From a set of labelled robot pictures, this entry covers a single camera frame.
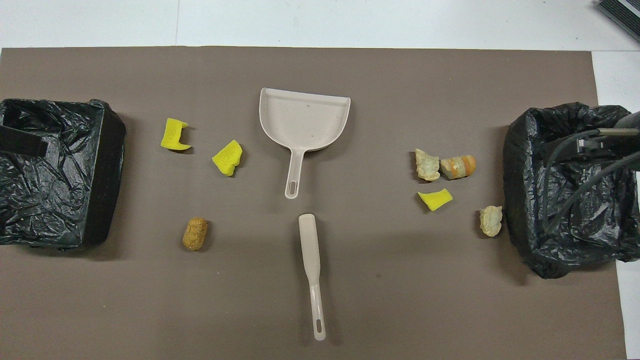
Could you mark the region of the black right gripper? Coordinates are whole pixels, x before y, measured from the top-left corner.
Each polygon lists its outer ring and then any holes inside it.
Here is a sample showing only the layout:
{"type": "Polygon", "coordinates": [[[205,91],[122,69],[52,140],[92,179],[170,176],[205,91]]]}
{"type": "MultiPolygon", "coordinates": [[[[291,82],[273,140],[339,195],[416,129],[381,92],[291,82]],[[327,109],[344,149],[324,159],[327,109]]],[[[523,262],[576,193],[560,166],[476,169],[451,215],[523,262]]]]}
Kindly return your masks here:
{"type": "Polygon", "coordinates": [[[639,151],[639,130],[597,129],[577,141],[577,150],[587,159],[628,157],[639,151]]]}

